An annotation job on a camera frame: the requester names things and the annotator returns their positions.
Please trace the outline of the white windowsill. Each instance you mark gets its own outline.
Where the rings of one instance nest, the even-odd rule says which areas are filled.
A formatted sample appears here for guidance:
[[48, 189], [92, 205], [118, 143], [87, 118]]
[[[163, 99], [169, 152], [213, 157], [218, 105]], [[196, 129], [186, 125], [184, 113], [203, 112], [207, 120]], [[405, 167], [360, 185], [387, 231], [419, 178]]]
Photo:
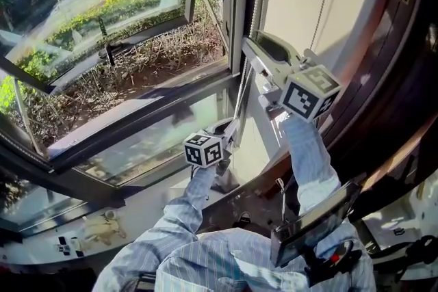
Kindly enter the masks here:
[[[278, 148], [277, 124], [268, 120], [258, 104], [250, 103], [240, 146], [234, 150], [234, 160], [230, 166], [241, 187], [262, 173]], [[157, 222], [165, 205], [183, 193], [189, 178], [190, 171], [186, 168], [128, 198], [126, 205], [117, 210], [118, 222], [126, 232], [126, 238], [113, 234], [109, 238], [109, 245], [93, 241], [90, 250], [85, 251], [81, 258], [75, 252], [65, 256], [57, 250], [56, 244], [62, 234], [68, 239], [82, 234], [83, 220], [75, 220], [55, 230], [24, 239], [22, 243], [11, 243], [0, 248], [0, 267], [18, 273], [42, 274], [63, 268], [91, 267], [99, 273], [123, 246]]]

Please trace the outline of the black mount with red button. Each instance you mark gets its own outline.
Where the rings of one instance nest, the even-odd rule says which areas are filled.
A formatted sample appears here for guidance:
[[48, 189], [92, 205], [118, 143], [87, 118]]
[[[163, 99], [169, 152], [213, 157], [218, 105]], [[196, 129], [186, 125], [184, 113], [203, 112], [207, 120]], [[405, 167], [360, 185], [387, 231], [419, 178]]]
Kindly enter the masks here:
[[362, 251], [353, 249], [353, 241], [341, 242], [334, 253], [327, 259], [318, 258], [313, 249], [304, 253], [305, 272], [312, 287], [323, 281], [334, 278], [338, 273], [350, 273], [359, 262]]

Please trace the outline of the green outdoor shrubs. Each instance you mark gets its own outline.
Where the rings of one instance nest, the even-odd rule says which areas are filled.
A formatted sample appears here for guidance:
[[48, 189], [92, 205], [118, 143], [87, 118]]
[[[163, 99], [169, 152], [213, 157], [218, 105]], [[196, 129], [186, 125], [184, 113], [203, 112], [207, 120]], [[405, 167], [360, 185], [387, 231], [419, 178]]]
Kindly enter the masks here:
[[[159, 84], [218, 61], [220, 35], [207, 6], [218, 0], [195, 0], [193, 19], [115, 55], [115, 66], [101, 61], [69, 84], [45, 94], [19, 82], [34, 136], [50, 146], [112, 108]], [[14, 82], [0, 86], [0, 116], [18, 127], [23, 120]]]

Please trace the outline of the black office chair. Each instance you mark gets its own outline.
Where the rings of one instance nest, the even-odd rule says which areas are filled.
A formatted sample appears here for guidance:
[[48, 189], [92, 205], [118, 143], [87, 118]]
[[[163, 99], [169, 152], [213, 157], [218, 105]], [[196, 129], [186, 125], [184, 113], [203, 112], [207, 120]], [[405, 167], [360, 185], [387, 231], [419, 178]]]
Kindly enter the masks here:
[[398, 273], [418, 263], [434, 262], [438, 257], [438, 238], [426, 235], [417, 241], [397, 243], [369, 255], [376, 271]]

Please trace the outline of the person's left forearm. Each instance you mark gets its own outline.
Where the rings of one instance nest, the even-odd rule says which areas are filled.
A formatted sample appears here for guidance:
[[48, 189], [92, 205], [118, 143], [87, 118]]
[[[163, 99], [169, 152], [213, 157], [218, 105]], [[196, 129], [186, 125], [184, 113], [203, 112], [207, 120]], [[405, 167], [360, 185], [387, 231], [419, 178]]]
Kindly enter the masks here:
[[196, 241], [196, 231], [203, 221], [202, 210], [215, 177], [215, 166], [194, 171], [183, 195], [171, 200], [162, 217], [136, 242], [163, 253]]

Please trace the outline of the person's striped shirt torso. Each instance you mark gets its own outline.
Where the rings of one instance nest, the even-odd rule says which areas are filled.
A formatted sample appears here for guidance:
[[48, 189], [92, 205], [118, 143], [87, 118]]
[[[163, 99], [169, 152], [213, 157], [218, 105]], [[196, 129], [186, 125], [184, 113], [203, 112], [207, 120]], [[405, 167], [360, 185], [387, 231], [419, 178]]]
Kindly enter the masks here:
[[147, 274], [155, 275], [155, 292], [376, 292], [369, 258], [360, 258], [350, 273], [311, 286], [302, 257], [275, 267], [270, 241], [239, 228], [200, 237], [152, 228], [116, 255], [92, 292], [134, 292]]

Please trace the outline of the person's legs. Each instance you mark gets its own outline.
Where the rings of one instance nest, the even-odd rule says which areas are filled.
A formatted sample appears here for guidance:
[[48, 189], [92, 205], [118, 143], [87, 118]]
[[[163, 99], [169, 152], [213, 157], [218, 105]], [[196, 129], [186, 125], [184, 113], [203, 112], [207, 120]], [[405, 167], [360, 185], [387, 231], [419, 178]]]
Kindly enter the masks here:
[[251, 231], [265, 237], [270, 237], [271, 230], [252, 222], [235, 222], [232, 228], [241, 228], [243, 230]]

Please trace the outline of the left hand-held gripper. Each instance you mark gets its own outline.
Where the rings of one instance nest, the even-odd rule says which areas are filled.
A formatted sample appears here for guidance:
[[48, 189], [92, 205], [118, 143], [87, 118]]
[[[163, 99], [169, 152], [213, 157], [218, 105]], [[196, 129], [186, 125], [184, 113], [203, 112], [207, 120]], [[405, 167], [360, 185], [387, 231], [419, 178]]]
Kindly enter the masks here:
[[183, 141], [186, 163], [202, 169], [214, 166], [216, 176], [223, 176], [230, 164], [231, 143], [238, 129], [239, 120], [225, 118], [210, 126], [209, 134], [192, 133]]

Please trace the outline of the cream fabric bag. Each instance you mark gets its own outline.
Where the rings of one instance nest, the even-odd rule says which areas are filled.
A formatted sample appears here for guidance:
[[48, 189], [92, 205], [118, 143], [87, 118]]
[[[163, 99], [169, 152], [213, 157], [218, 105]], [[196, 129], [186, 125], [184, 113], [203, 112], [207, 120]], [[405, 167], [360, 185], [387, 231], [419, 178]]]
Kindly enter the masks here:
[[105, 245], [111, 245], [114, 235], [122, 239], [127, 238], [127, 234], [118, 219], [103, 216], [84, 220], [82, 232], [82, 241], [86, 243], [95, 241]]

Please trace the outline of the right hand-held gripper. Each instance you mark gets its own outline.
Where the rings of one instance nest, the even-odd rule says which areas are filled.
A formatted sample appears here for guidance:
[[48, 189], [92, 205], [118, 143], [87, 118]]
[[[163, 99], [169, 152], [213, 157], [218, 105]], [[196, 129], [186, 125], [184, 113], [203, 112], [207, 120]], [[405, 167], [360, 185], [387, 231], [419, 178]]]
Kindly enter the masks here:
[[312, 122], [326, 113], [336, 101], [342, 84], [310, 49], [300, 56], [298, 51], [280, 37], [258, 31], [253, 40], [242, 39], [242, 50], [256, 73], [267, 83], [259, 103], [269, 119], [282, 111]]

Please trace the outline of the white desk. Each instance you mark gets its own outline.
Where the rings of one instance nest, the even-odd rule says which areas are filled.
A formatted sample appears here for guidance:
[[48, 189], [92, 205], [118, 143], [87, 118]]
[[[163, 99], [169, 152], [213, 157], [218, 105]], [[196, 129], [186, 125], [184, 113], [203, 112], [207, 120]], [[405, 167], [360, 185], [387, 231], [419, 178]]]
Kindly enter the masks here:
[[[423, 236], [438, 238], [438, 171], [400, 199], [363, 218], [379, 251]], [[395, 274], [401, 280], [438, 278], [438, 257], [431, 264], [418, 263]]]

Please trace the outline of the person's right forearm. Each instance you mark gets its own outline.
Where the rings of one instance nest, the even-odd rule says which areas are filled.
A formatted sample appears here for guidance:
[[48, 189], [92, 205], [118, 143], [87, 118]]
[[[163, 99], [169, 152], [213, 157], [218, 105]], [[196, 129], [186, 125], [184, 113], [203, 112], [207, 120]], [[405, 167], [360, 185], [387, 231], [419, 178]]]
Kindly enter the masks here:
[[306, 213], [341, 187], [331, 157], [312, 122], [289, 115], [281, 122], [298, 185], [300, 214]]

